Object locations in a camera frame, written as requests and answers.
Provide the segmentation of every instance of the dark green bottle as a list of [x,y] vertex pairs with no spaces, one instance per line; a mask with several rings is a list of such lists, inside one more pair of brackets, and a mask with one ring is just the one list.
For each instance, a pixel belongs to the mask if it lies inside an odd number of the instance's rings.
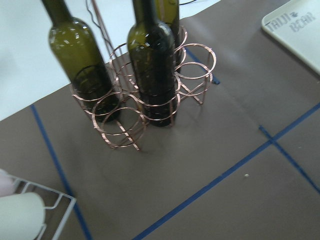
[[[51,20],[49,45],[68,76],[75,93],[86,100],[99,99],[113,85],[95,37],[89,26],[81,19],[71,16],[64,0],[42,0]],[[96,114],[106,114],[114,109],[119,100],[115,95],[107,97]],[[84,106],[92,111],[97,101],[85,101]],[[117,111],[109,119],[115,118]]]
[[[175,99],[174,36],[157,17],[154,0],[132,0],[136,24],[131,28],[127,46],[140,98],[148,105],[163,105]],[[171,108],[144,106],[144,114],[154,119],[151,124],[163,127],[171,123]]]
[[[155,0],[156,14],[158,18],[167,24],[174,37],[175,48],[178,48],[182,39],[179,35],[180,28],[180,11],[179,11],[179,0]],[[182,61],[182,52],[178,51],[175,54],[176,64],[179,65]]]

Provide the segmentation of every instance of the blue line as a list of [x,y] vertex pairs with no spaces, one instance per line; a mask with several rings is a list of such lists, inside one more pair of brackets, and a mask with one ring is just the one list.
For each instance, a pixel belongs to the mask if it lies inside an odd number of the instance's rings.
[[268,131],[260,126],[259,129],[264,133],[264,135],[272,142],[272,144],[282,153],[288,161],[301,173],[301,175],[311,184],[311,186],[320,194],[320,188],[312,181],[308,174],[303,170],[303,168],[286,152],[286,150],[279,145],[279,143],[268,133]]
[[[59,160],[58,160],[58,157],[56,155],[55,149],[54,149],[53,145],[51,144],[51,141],[50,141],[49,136],[48,136],[48,134],[46,132],[45,126],[43,125],[43,123],[41,121],[39,113],[38,113],[38,111],[37,111],[37,109],[36,109],[34,104],[32,104],[30,107],[31,107],[32,113],[34,115],[34,118],[36,120],[36,123],[37,123],[37,125],[38,125],[38,127],[39,127],[39,129],[41,131],[41,134],[42,134],[42,137],[43,137],[43,139],[45,141],[45,144],[46,144],[46,146],[47,146],[47,148],[48,148],[48,150],[50,152],[50,155],[52,157],[53,163],[54,163],[54,165],[55,165],[55,167],[56,167],[56,169],[58,171],[58,174],[59,174],[59,176],[61,178],[61,181],[62,181],[62,183],[64,185],[64,188],[65,188],[65,190],[66,190],[68,195],[73,196],[74,194],[73,194],[73,192],[71,190],[71,187],[70,187],[70,185],[68,183],[66,175],[65,175],[65,173],[64,173],[64,171],[62,169],[62,166],[59,163]],[[75,203],[74,211],[75,211],[75,214],[76,214],[76,216],[77,216],[77,218],[79,220],[79,223],[81,225],[82,231],[83,231],[86,239],[87,240],[92,240],[93,238],[92,238],[92,236],[90,234],[90,231],[89,231],[89,229],[87,227],[85,219],[84,219],[84,217],[83,217],[83,215],[82,215],[82,213],[80,211],[78,203]]]
[[297,125],[299,125],[302,121],[304,121],[306,118],[310,117],[310,115],[312,115],[315,111],[317,111],[318,109],[320,109],[320,102],[315,105],[314,107],[312,107],[309,111],[307,111],[306,113],[304,113],[303,115],[301,115],[297,120],[295,120],[294,122],[292,122],[289,126],[287,126],[286,128],[284,128],[283,130],[281,130],[280,132],[278,132],[273,138],[275,140],[279,140],[281,137],[283,137],[286,133],[288,133],[289,131],[291,131],[293,128],[295,128]]
[[[196,57],[196,55],[194,55],[187,47],[184,48],[186,53],[193,59],[193,61],[195,61],[196,63],[202,63],[199,58]],[[220,81],[218,78],[216,78],[214,75],[213,76],[213,83],[218,85],[220,84]]]
[[188,205],[193,203],[195,200],[197,200],[199,197],[204,195],[206,192],[208,192],[210,189],[212,189],[214,186],[216,186],[218,183],[220,183],[222,180],[233,174],[236,170],[238,170],[240,167],[242,167],[244,164],[246,164],[249,160],[254,158],[256,155],[261,153],[263,150],[265,150],[267,147],[271,145],[270,141],[267,141],[266,143],[259,146],[256,150],[251,152],[249,155],[244,157],[242,160],[240,160],[238,163],[236,163],[234,166],[229,168],[227,171],[222,173],[220,176],[215,178],[213,181],[211,181],[208,185],[201,188],[199,191],[197,191],[195,194],[190,196],[187,200],[182,202],[180,205],[175,207],[173,210],[168,212],[166,215],[164,215],[162,218],[160,218],[158,221],[156,221],[154,224],[146,228],[144,231],[142,231],[140,234],[138,234],[136,237],[133,238],[133,240],[141,240],[147,235],[149,235],[151,232],[159,228],[161,225],[163,225],[165,222],[170,220],[173,216],[178,214],[181,210],[186,208]]

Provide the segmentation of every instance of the white mug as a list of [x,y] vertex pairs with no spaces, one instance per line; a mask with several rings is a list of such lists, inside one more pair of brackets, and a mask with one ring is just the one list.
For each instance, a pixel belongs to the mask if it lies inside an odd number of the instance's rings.
[[44,201],[35,192],[0,197],[0,240],[34,240],[45,216]]
[[6,171],[0,169],[0,197],[12,195],[14,192],[15,186],[13,179]]

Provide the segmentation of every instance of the printed logo on tray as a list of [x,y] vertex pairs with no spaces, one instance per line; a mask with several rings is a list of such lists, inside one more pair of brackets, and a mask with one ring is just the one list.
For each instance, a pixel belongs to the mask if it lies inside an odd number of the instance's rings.
[[271,32],[274,32],[282,27],[288,27],[294,33],[297,33],[300,31],[300,29],[303,29],[314,20],[316,20],[316,17],[311,12],[307,12],[304,15],[299,15],[297,12],[291,12],[290,14],[284,13],[278,16],[277,18],[266,23],[265,26],[268,27]]

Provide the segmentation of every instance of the white cylindrical object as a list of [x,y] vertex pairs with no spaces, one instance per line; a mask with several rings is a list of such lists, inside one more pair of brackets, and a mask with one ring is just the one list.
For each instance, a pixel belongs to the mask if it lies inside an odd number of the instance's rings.
[[34,240],[45,216],[44,201],[35,192],[0,197],[0,239]]
[[12,195],[14,192],[15,186],[13,179],[6,171],[0,169],[0,197]]

